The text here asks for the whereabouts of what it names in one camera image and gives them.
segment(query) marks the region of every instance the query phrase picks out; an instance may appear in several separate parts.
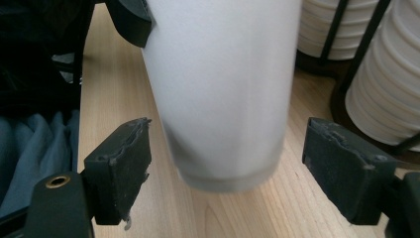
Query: white bowl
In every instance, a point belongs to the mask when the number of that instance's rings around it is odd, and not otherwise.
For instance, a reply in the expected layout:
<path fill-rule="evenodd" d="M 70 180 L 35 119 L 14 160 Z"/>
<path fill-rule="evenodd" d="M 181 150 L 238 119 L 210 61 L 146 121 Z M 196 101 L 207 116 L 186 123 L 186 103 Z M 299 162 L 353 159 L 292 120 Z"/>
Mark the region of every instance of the white bowl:
<path fill-rule="evenodd" d="M 301 35 L 297 39 L 297 48 L 314 58 L 321 56 L 324 44 L 313 42 Z M 349 60 L 352 59 L 358 49 L 357 46 L 349 48 L 331 48 L 330 54 L 328 55 L 329 60 Z"/>
<path fill-rule="evenodd" d="M 353 123 L 355 123 L 355 125 L 367 136 L 376 141 L 391 146 L 398 145 L 398 143 L 404 138 L 398 138 L 390 135 L 386 128 L 383 129 L 378 122 L 374 121 L 365 113 L 357 100 L 358 96 L 357 94 L 355 95 L 355 91 L 352 88 L 353 86 L 354 85 L 352 84 L 351 88 L 348 90 L 345 101 L 347 113 Z"/>
<path fill-rule="evenodd" d="M 333 20 L 336 14 L 338 4 L 330 4 L 319 2 L 316 0 L 304 0 L 302 8 L 320 18 Z M 343 15 L 343 21 L 354 21 L 357 19 L 370 19 L 374 8 L 375 2 L 367 2 L 361 4 L 349 5 Z"/>
<path fill-rule="evenodd" d="M 386 19 L 382 36 L 391 42 L 402 58 L 420 69 L 420 36 L 412 34 L 396 14 Z"/>
<path fill-rule="evenodd" d="M 340 2 L 340 0 L 315 0 L 315 1 L 317 1 L 317 2 L 323 2 L 323 3 L 327 3 L 327 4 L 331 4 L 331 5 L 338 5 L 339 4 L 339 2 Z M 349 3 L 348 3 L 348 6 L 350 7 L 350 6 L 354 6 L 354 5 L 360 5 L 360 4 L 363 4 L 363 3 L 377 3 L 378 2 L 378 0 L 370 0 L 370 1 L 367 1 L 367 0 L 350 0 L 349 1 Z"/>
<path fill-rule="evenodd" d="M 366 63 L 361 65 L 361 70 L 358 71 L 358 75 L 359 78 L 362 78 L 364 81 L 376 80 Z M 420 124 L 409 124 L 380 107 L 376 102 L 376 98 L 372 97 L 372 94 L 367 91 L 368 88 L 363 86 L 362 83 L 356 83 L 355 88 L 359 92 L 359 101 L 361 105 L 364 106 L 367 114 L 380 122 L 382 125 L 390 128 L 391 130 L 389 130 L 389 133 L 391 135 L 398 137 L 410 137 L 420 131 Z"/>
<path fill-rule="evenodd" d="M 330 19 L 317 17 L 305 9 L 302 9 L 300 21 L 317 31 L 326 33 L 330 31 L 331 23 L 333 22 Z M 337 36 L 362 35 L 365 33 L 368 22 L 369 19 L 350 22 L 342 21 L 337 32 Z"/>
<path fill-rule="evenodd" d="M 388 69 L 394 80 L 403 81 L 415 88 L 420 86 L 420 68 L 404 59 L 392 46 L 387 38 L 377 36 L 372 42 L 373 50 L 377 51 L 383 66 Z"/>
<path fill-rule="evenodd" d="M 380 81 L 383 89 L 396 99 L 410 107 L 420 107 L 420 87 L 404 84 L 403 80 L 396 80 L 389 75 L 388 69 L 383 66 L 377 51 L 370 51 L 365 56 L 367 67 L 370 68 L 374 78 Z"/>
<path fill-rule="evenodd" d="M 305 23 L 300 22 L 299 34 L 306 39 L 312 40 L 319 44 L 325 44 L 327 40 L 328 32 L 317 31 L 316 29 L 307 26 Z M 358 47 L 361 42 L 363 34 L 355 36 L 336 36 L 333 43 L 333 48 L 345 48 L 345 47 Z"/>
<path fill-rule="evenodd" d="M 363 80 L 363 86 L 374 101 L 387 113 L 405 121 L 408 124 L 420 124 L 420 110 L 410 107 L 388 94 L 376 80 Z"/>
<path fill-rule="evenodd" d="M 420 1 L 403 0 L 394 4 L 393 14 L 407 26 L 407 29 L 420 38 Z"/>

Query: black object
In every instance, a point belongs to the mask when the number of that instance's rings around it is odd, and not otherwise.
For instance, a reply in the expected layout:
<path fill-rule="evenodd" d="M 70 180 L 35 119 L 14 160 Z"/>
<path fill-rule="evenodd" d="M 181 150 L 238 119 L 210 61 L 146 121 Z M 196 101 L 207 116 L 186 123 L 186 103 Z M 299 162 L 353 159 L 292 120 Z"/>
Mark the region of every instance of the black object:
<path fill-rule="evenodd" d="M 356 51 L 355 57 L 350 64 L 349 70 L 346 72 L 343 84 L 340 87 L 340 90 L 347 92 L 350 85 L 352 84 L 353 78 L 358 72 L 359 66 L 362 63 L 362 60 L 365 57 L 366 52 L 368 51 L 368 46 L 370 41 L 376 32 L 377 27 L 379 26 L 383 15 L 386 12 L 386 9 L 389 6 L 390 0 L 379 0 L 376 7 L 374 8 L 373 15 L 370 18 L 370 21 L 365 30 L 364 36 L 362 37 L 361 43 L 359 44 L 358 50 Z"/>
<path fill-rule="evenodd" d="M 333 47 L 334 40 L 336 39 L 337 32 L 340 27 L 340 23 L 343 19 L 343 15 L 346 11 L 349 0 L 340 0 L 337 6 L 336 13 L 334 14 L 333 22 L 331 23 L 330 30 L 328 31 L 327 39 L 325 40 L 324 47 L 322 49 L 321 56 L 319 58 L 320 64 L 325 64 L 328 55 L 330 54 L 331 48 Z"/>
<path fill-rule="evenodd" d="M 317 118 L 308 121 L 303 163 L 352 224 L 376 225 L 383 212 L 387 237 L 420 237 L 420 173 L 400 180 L 392 156 Z"/>
<path fill-rule="evenodd" d="M 118 127 L 85 159 L 85 170 L 37 183 L 31 205 L 0 221 L 0 237 L 93 237 L 101 225 L 128 221 L 152 161 L 147 118 Z"/>
<path fill-rule="evenodd" d="M 146 0 L 105 0 L 118 33 L 129 43 L 143 48 L 152 30 Z"/>

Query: wooden surface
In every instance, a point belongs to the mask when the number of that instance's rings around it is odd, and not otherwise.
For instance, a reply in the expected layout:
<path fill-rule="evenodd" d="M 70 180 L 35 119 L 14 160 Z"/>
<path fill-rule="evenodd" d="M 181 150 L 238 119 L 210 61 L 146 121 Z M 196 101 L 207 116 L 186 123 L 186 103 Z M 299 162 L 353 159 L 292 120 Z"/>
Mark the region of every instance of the wooden surface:
<path fill-rule="evenodd" d="M 120 124 L 153 119 L 151 174 L 132 208 L 132 227 L 94 226 L 96 237 L 383 237 L 379 226 L 351 225 L 301 163 L 308 117 L 331 119 L 334 80 L 297 70 L 284 149 L 276 173 L 242 193 L 210 193 L 188 187 L 172 164 L 141 50 L 116 32 L 98 4 L 83 68 L 79 170 L 82 160 Z"/>

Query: white plastic cup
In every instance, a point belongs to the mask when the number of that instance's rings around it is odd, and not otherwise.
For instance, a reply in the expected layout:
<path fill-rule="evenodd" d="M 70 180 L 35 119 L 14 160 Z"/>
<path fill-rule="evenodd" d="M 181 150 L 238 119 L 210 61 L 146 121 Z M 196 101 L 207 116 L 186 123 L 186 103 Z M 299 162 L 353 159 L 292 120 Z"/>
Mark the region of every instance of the white plastic cup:
<path fill-rule="evenodd" d="M 143 49 L 180 176 L 212 191 L 252 188 L 276 170 L 301 2 L 149 1 Z"/>

